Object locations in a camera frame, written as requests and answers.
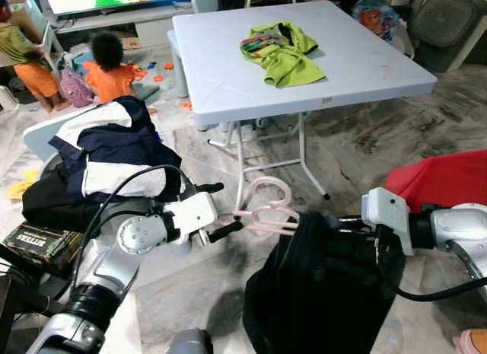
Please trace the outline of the black garment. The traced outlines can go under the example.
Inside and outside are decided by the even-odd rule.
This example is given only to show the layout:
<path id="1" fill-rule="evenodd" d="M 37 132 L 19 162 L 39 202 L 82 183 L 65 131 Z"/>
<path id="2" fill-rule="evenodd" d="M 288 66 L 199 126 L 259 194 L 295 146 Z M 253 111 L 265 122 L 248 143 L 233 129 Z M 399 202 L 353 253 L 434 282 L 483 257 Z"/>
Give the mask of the black garment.
<path id="1" fill-rule="evenodd" d="M 302 212 L 248 279 L 243 325 L 257 354 L 369 354 L 396 293 L 380 277 L 374 242 Z"/>

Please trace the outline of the cartoon print kids chair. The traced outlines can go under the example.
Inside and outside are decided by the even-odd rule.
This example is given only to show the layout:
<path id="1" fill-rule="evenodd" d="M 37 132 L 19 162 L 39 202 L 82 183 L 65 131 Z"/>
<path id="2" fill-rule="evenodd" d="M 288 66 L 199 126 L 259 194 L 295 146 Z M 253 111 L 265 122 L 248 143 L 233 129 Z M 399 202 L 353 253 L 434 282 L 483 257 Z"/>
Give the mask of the cartoon print kids chair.
<path id="1" fill-rule="evenodd" d="M 352 7 L 352 17 L 408 58 L 415 58 L 407 23 L 386 3 L 380 0 L 361 0 Z"/>

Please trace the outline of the navy and white jacket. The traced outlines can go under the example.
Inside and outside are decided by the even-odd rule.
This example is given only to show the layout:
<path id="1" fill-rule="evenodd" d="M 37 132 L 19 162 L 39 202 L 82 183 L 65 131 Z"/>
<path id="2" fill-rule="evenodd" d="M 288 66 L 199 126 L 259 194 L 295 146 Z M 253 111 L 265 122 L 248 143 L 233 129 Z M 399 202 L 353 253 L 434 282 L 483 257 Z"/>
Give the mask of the navy and white jacket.
<path id="1" fill-rule="evenodd" d="M 168 148 L 138 97 L 118 97 L 69 120 L 49 144 L 68 174 L 67 194 L 94 203 L 177 201 L 180 156 Z"/>

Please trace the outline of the child in orange shirt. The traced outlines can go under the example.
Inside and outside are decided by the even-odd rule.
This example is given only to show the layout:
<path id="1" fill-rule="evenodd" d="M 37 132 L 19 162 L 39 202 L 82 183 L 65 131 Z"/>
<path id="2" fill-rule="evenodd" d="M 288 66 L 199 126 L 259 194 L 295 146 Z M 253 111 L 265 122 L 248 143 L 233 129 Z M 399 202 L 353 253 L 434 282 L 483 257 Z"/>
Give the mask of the child in orange shirt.
<path id="1" fill-rule="evenodd" d="M 112 33 L 98 33 L 91 38 L 93 59 L 83 64 L 87 71 L 84 81 L 97 96 L 98 103 L 105 104 L 118 97 L 139 98 L 133 89 L 137 71 L 133 65 L 124 62 L 122 41 Z"/>

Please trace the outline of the purple backpack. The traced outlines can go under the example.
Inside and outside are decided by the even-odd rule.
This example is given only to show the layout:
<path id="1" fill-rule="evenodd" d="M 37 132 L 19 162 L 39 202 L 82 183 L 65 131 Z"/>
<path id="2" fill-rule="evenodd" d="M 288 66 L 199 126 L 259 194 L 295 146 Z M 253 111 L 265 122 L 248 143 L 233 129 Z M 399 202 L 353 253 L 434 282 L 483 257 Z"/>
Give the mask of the purple backpack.
<path id="1" fill-rule="evenodd" d="M 94 93 L 80 73 L 70 68 L 60 69 L 60 92 L 73 107 L 86 107 L 95 102 Z"/>

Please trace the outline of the white folding table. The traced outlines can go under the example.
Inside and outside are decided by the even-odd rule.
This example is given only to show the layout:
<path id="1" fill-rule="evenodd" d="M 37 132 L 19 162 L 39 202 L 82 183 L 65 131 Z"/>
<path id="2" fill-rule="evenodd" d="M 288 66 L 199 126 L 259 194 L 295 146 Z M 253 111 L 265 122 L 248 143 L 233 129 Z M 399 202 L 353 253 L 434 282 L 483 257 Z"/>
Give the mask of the white folding table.
<path id="1" fill-rule="evenodd" d="M 310 60 L 326 79 L 277 88 L 265 82 L 260 65 L 244 58 L 240 42 L 251 28 L 278 22 L 295 24 L 317 41 Z M 288 134 L 298 139 L 295 163 L 307 172 L 308 113 L 425 95 L 436 78 L 331 2 L 304 2 L 215 11 L 173 17 L 177 54 L 185 75 L 194 120 L 199 127 L 228 125 L 222 141 L 210 145 L 233 151 L 239 187 L 246 184 L 241 123 L 294 114 Z"/>

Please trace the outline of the red garment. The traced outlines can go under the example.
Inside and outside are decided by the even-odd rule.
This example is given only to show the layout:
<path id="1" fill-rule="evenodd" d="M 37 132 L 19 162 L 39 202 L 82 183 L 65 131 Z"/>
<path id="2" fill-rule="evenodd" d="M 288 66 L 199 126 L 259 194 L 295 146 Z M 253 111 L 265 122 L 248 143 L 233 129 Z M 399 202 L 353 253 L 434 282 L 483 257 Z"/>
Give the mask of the red garment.
<path id="1" fill-rule="evenodd" d="M 423 205 L 487 204 L 487 150 L 432 156 L 390 173 L 386 190 L 404 198 L 411 212 Z"/>

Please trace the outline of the green cloth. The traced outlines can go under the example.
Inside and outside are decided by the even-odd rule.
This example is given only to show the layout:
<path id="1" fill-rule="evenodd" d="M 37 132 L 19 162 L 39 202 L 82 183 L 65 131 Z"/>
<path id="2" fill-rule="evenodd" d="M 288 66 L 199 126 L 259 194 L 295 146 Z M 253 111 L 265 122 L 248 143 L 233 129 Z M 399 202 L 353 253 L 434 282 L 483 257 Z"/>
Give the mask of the green cloth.
<path id="1" fill-rule="evenodd" d="M 245 58 L 264 69 L 265 83 L 272 84 L 275 88 L 288 88 L 326 79 L 326 73 L 310 58 L 310 53 L 319 49 L 319 43 L 296 24 L 278 22 L 264 27 L 253 27 L 250 28 L 248 37 L 257 31 L 271 28 L 275 28 L 285 38 L 285 44 L 278 49 L 265 48 L 262 51 L 263 58 Z"/>

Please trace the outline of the yellow cloth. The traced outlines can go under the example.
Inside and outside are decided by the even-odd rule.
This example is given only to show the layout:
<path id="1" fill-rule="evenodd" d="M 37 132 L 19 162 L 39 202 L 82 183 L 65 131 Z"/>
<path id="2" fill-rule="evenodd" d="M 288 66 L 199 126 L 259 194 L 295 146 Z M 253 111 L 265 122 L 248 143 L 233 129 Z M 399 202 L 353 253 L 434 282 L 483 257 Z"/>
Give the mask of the yellow cloth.
<path id="1" fill-rule="evenodd" d="M 22 178 L 9 187 L 7 198 L 11 200 L 22 200 L 25 191 L 27 191 L 38 179 L 39 173 L 39 169 L 29 169 L 24 171 Z"/>

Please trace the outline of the pale blue plastic chair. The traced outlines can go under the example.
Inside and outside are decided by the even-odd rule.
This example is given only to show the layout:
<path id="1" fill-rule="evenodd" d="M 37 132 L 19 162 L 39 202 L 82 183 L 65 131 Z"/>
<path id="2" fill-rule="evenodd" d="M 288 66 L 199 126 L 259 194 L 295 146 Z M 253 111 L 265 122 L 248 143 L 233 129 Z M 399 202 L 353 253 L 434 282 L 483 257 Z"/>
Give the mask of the pale blue plastic chair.
<path id="1" fill-rule="evenodd" d="M 72 113 L 59 115 L 59 117 L 53 118 L 52 120 L 46 120 L 31 126 L 22 134 L 22 141 L 24 141 L 27 148 L 37 155 L 44 164 L 48 164 L 56 152 L 58 152 L 58 150 L 49 144 L 49 140 L 55 137 L 56 133 L 67 121 L 73 120 L 73 118 L 87 113 L 95 107 L 97 106 L 80 108 L 80 110 L 74 110 Z"/>
<path id="2" fill-rule="evenodd" d="M 220 10 L 219 0 L 190 0 L 190 3 L 195 14 L 209 13 Z"/>

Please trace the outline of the pale blue kids table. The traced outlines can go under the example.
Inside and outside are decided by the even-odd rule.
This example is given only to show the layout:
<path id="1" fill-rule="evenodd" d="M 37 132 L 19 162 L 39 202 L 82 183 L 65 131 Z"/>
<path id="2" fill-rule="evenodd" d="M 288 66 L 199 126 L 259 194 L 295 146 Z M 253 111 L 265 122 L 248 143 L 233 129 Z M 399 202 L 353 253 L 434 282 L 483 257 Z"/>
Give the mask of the pale blue kids table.
<path id="1" fill-rule="evenodd" d="M 168 42 L 170 42 L 171 55 L 173 55 L 173 89 L 178 97 L 181 97 L 181 99 L 187 99 L 189 92 L 186 84 L 183 62 L 180 55 L 180 45 L 178 44 L 175 30 L 168 30 L 167 38 Z"/>

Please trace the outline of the pink plastic hanger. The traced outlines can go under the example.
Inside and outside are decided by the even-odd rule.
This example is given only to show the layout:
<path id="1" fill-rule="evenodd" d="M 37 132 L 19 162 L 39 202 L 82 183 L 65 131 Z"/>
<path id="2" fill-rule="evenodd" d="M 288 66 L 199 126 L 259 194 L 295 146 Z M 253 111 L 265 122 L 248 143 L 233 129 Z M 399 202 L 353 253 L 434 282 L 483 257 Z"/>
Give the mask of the pink plastic hanger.
<path id="1" fill-rule="evenodd" d="M 257 188 L 267 186 L 277 187 L 281 190 L 282 198 L 270 200 L 265 205 L 248 210 L 247 205 L 256 194 Z M 293 236 L 298 228 L 301 215 L 299 212 L 290 208 L 292 200 L 293 193 L 285 181 L 277 177 L 258 177 L 252 183 L 248 184 L 246 191 L 241 194 L 241 201 L 236 209 L 230 212 L 219 212 L 217 217 L 249 218 L 250 222 L 244 222 L 244 228 Z M 275 221 L 275 219 L 263 218 L 264 215 L 268 214 L 283 215 L 283 217 L 294 219 L 294 222 Z"/>

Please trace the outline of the dark grey speaker box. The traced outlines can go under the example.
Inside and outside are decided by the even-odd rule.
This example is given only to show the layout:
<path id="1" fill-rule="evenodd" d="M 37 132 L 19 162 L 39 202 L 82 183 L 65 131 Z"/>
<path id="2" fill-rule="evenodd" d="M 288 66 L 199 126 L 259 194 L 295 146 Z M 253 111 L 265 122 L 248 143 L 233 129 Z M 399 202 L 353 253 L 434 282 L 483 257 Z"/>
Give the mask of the dark grey speaker box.
<path id="1" fill-rule="evenodd" d="M 433 72 L 456 71 L 487 26 L 485 0 L 425 0 L 409 24 L 414 61 Z"/>

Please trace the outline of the white television stand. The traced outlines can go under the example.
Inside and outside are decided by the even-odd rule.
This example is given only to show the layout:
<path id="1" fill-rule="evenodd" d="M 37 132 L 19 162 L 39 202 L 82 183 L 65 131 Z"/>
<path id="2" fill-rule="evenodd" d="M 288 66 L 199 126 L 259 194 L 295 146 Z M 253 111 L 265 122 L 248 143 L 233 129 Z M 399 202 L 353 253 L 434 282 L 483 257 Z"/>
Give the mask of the white television stand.
<path id="1" fill-rule="evenodd" d="M 156 47 L 170 45 L 168 33 L 173 30 L 173 17 L 194 13 L 188 4 L 164 4 L 160 7 L 118 11 L 107 15 L 97 14 L 80 19 L 68 19 L 64 15 L 51 24 L 56 28 L 55 32 L 58 35 L 133 24 L 140 46 Z"/>

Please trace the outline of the dark printed carton box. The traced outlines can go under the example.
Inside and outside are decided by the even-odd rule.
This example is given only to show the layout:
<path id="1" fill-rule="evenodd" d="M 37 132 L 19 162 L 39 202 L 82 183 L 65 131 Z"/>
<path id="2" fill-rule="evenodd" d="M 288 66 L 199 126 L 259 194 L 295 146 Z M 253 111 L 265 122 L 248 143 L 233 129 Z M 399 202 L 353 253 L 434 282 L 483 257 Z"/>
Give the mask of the dark printed carton box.
<path id="1" fill-rule="evenodd" d="M 46 273 L 66 279 L 81 241 L 80 233 L 38 228 L 24 222 L 11 230 L 3 244 Z"/>

